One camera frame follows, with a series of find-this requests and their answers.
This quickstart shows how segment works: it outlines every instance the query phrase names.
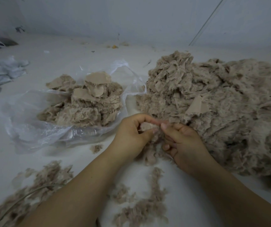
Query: floor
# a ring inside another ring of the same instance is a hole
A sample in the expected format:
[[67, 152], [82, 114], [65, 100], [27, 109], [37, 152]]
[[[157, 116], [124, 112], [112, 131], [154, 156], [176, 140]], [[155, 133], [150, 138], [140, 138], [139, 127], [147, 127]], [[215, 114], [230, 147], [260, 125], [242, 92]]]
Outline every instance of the floor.
[[[27, 59], [27, 74], [13, 82], [2, 85], [0, 99], [5, 96], [24, 93], [29, 89], [46, 89], [45, 83], [63, 73], [75, 76], [80, 67], [89, 72], [107, 67], [112, 61], [124, 58], [131, 69], [147, 80], [148, 70], [155, 67], [156, 61], [162, 55], [168, 55], [175, 50], [190, 51], [194, 61], [206, 61], [210, 58], [220, 58], [224, 61], [256, 58], [271, 63], [271, 52], [261, 50], [232, 51], [202, 47], [152, 47], [148, 45], [120, 46], [118, 41], [103, 44], [90, 38], [58, 37], [46, 35], [15, 34], [13, 36], [19, 45], [0, 49], [0, 58], [14, 55], [17, 60]], [[117, 45], [118, 49], [107, 48], [107, 45]], [[135, 100], [127, 99], [128, 111], [136, 113]], [[102, 143], [105, 147], [113, 139], [113, 134]], [[40, 170], [52, 160], [62, 160], [62, 165], [73, 164], [75, 174], [79, 173], [97, 155], [89, 150], [90, 145], [78, 145], [68, 149], [46, 147], [32, 154], [17, 155], [4, 127], [0, 124], [0, 203], [12, 194], [14, 189], [11, 180], [26, 168]], [[198, 183], [190, 176], [181, 172], [168, 162], [160, 162], [164, 170], [161, 187], [169, 191], [165, 203], [168, 211], [166, 216], [170, 226], [220, 226], [219, 219], [206, 195]], [[149, 173], [151, 167], [132, 163], [121, 170], [116, 182], [122, 182], [137, 192], [138, 196], [146, 197], [149, 192]], [[245, 185], [271, 203], [271, 192], [263, 189], [261, 183], [252, 177], [237, 176]], [[121, 209], [108, 202], [100, 221], [103, 227], [112, 226], [113, 215]], [[151, 226], [167, 226], [156, 221]]]

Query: hand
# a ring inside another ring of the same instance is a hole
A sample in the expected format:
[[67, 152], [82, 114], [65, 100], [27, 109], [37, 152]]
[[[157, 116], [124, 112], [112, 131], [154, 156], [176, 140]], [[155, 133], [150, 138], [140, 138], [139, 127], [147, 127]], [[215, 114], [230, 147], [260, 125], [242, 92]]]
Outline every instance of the hand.
[[153, 138], [158, 129], [150, 129], [141, 134], [138, 128], [142, 122], [149, 122], [160, 126], [160, 122], [145, 114], [135, 114], [124, 118], [118, 126], [114, 140], [108, 149], [123, 163], [137, 157], [144, 146]]
[[217, 165], [194, 129], [180, 123], [162, 123], [161, 129], [165, 133], [163, 150], [187, 174], [198, 177]]

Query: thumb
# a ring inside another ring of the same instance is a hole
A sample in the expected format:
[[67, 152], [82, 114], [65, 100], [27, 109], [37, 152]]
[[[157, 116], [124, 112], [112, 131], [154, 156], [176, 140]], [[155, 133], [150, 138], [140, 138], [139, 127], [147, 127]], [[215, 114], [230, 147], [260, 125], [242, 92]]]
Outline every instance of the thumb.
[[153, 129], [149, 129], [144, 131], [143, 133], [140, 134], [141, 138], [143, 139], [143, 141], [146, 143], [148, 143], [150, 140], [152, 140], [152, 138], [154, 137], [155, 133], [158, 131], [157, 128], [153, 128]]
[[161, 124], [162, 131], [172, 138], [176, 143], [181, 143], [185, 138], [183, 134], [181, 134], [178, 130], [174, 129], [172, 126], [162, 123]]

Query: white wall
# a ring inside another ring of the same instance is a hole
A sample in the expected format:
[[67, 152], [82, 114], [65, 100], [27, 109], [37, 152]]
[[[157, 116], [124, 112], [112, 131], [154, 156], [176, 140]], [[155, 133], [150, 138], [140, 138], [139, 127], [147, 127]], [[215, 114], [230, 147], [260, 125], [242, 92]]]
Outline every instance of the white wall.
[[189, 44], [220, 0], [16, 0], [34, 33]]
[[0, 0], [0, 34], [25, 26], [25, 19], [15, 0]]
[[271, 0], [227, 0], [194, 45], [271, 50]]

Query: left hand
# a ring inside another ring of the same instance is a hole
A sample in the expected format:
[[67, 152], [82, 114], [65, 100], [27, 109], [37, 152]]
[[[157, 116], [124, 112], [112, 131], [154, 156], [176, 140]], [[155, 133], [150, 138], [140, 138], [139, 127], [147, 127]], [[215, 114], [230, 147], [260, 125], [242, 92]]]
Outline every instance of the left hand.
[[142, 122], [149, 122], [160, 126], [161, 122], [145, 114], [135, 114], [124, 118], [108, 149], [123, 163], [132, 161], [137, 157], [144, 146], [153, 138], [158, 129], [150, 129], [141, 134], [138, 128]]

